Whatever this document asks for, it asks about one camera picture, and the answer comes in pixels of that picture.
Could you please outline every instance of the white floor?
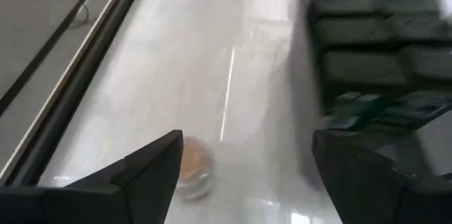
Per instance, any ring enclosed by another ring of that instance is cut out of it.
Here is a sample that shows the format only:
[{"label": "white floor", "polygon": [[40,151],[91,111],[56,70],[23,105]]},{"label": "white floor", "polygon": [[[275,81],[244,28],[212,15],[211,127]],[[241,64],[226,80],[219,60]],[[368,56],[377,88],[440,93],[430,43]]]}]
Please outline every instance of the white floor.
[{"label": "white floor", "polygon": [[172,129],[215,158],[210,195],[167,223],[341,223],[311,155],[320,128],[294,0],[136,0],[40,181],[62,187]]}]

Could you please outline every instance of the black metal frame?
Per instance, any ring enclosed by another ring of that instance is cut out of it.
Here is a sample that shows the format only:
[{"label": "black metal frame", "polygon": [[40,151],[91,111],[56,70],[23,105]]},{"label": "black metal frame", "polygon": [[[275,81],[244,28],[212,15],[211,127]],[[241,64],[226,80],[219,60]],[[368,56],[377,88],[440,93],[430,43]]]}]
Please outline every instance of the black metal frame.
[{"label": "black metal frame", "polygon": [[6,186],[32,186],[39,182],[132,2],[112,0],[105,16],[97,22],[97,32],[86,42],[79,54],[79,63],[50,103],[48,112],[42,114],[40,123],[29,133],[20,152],[0,177]]}]

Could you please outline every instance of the glossy tile floor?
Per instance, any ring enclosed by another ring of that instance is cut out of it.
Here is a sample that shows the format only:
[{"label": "glossy tile floor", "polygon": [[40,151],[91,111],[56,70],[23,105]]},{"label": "glossy tile floor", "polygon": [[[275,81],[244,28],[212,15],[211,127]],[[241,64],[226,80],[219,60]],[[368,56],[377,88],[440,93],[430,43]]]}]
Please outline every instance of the glossy tile floor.
[{"label": "glossy tile floor", "polygon": [[294,4],[136,0],[40,185],[182,129],[215,178],[203,199],[175,195],[167,223],[341,223],[311,155],[321,120],[307,47],[290,54]]}]

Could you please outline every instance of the cable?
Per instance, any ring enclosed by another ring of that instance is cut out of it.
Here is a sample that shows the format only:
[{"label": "cable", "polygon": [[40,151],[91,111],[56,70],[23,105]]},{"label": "cable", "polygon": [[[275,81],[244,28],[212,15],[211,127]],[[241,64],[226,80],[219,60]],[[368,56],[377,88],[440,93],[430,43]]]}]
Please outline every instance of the cable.
[{"label": "cable", "polygon": [[69,26],[69,29],[75,29],[75,28],[82,27],[82,26],[84,26],[84,25],[86,25],[88,23],[91,23],[91,22],[93,22],[93,21],[95,21],[97,19],[97,18],[90,19],[90,9],[86,5],[86,1],[83,2],[81,8],[85,11],[85,18],[83,20],[78,20],[78,19],[74,18],[73,19],[73,23]]}]

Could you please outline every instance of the black plastic piece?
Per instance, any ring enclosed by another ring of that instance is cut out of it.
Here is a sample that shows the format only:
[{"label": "black plastic piece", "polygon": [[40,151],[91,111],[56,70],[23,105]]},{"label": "black plastic piece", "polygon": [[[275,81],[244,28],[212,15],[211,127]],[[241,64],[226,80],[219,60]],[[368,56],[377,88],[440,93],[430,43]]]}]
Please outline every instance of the black plastic piece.
[{"label": "black plastic piece", "polygon": [[452,47],[412,46],[405,49],[404,53],[417,79],[448,85],[452,81]]},{"label": "black plastic piece", "polygon": [[372,120],[394,128],[418,129],[452,108],[452,93],[415,91],[393,100]]},{"label": "black plastic piece", "polygon": [[377,0],[376,3],[385,16],[403,14],[439,16],[436,0]]},{"label": "black plastic piece", "polygon": [[61,189],[0,188],[0,222],[164,223],[179,178],[182,131],[171,131]]},{"label": "black plastic piece", "polygon": [[324,18],[316,24],[319,37],[327,47],[383,45],[391,34],[379,18]]},{"label": "black plastic piece", "polygon": [[376,13],[375,0],[314,0],[319,17],[363,16]]},{"label": "black plastic piece", "polygon": [[397,54],[329,52],[325,54],[324,63],[331,81],[384,86],[408,83]]},{"label": "black plastic piece", "polygon": [[452,28],[438,16],[392,16],[387,21],[406,43],[441,43],[452,40]]},{"label": "black plastic piece", "polygon": [[344,224],[452,222],[452,184],[429,175],[413,136],[315,131],[312,151]]}]

